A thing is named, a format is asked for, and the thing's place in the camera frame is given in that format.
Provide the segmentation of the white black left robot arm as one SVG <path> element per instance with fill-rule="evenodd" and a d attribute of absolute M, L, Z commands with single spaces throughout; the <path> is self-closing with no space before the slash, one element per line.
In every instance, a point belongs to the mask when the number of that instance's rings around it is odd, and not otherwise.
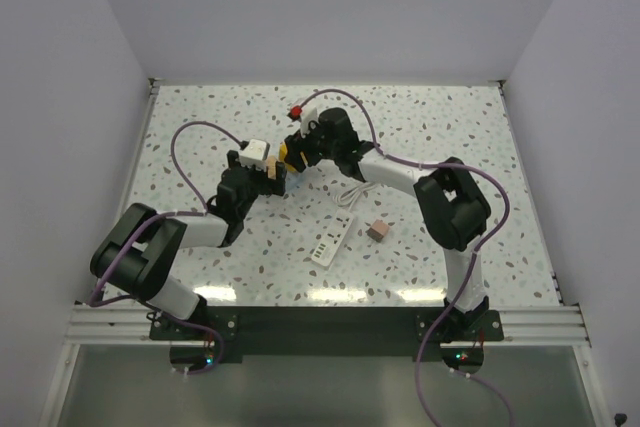
<path fill-rule="evenodd" d="M 285 164 L 269 156 L 261 163 L 230 151 L 217 192 L 202 212 L 169 211 L 134 203 L 95 251 L 90 271 L 139 303 L 172 317 L 185 339 L 200 337 L 207 327 L 207 302 L 170 275 L 179 250 L 228 247 L 244 229 L 244 220 L 260 196 L 285 194 Z"/>

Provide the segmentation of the pink cube socket adapter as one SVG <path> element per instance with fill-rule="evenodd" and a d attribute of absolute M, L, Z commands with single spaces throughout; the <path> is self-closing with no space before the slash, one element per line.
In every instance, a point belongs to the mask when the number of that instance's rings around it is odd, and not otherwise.
<path fill-rule="evenodd" d="M 388 235 L 390 226 L 382 220 L 375 220 L 367 229 L 367 236 L 375 242 L 382 242 Z"/>

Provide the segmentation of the yellow cube socket adapter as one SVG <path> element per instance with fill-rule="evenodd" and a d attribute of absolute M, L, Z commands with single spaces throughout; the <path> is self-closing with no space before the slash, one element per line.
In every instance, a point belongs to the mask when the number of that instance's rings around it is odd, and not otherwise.
<path fill-rule="evenodd" d="M 284 166 L 288 169 L 291 170 L 292 167 L 291 165 L 287 162 L 286 157 L 288 154 L 288 148 L 286 146 L 285 143 L 281 143 L 279 146 L 279 151 L 278 151 L 278 160 L 284 164 Z"/>

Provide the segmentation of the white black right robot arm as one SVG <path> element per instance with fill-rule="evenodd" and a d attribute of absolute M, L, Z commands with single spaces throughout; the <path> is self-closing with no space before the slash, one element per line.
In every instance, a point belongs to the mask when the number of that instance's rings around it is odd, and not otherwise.
<path fill-rule="evenodd" d="M 318 113 L 296 105 L 288 117 L 300 127 L 284 140 L 281 160 L 287 166 L 301 173 L 331 161 L 348 178 L 416 199 L 427 233 L 443 249 L 447 274 L 444 309 L 430 329 L 450 341 L 475 336 L 489 310 L 478 247 L 491 208 L 463 162 L 455 157 L 434 167 L 396 162 L 380 154 L 374 142 L 360 139 L 342 108 Z"/>

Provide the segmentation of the beige cube socket adapter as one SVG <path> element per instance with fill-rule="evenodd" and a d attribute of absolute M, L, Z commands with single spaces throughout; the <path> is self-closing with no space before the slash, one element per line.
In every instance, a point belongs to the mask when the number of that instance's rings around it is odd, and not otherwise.
<path fill-rule="evenodd" d="M 265 160 L 265 168 L 267 177 L 270 180 L 276 180 L 278 178 L 278 159 L 275 156 L 269 156 Z"/>

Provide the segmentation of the light blue round power socket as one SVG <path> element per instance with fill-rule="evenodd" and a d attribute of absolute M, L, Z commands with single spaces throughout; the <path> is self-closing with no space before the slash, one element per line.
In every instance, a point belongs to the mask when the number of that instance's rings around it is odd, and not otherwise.
<path fill-rule="evenodd" d="M 288 172 L 285 179 L 285 192 L 289 193 L 296 189 L 303 180 L 303 174 L 298 172 Z"/>

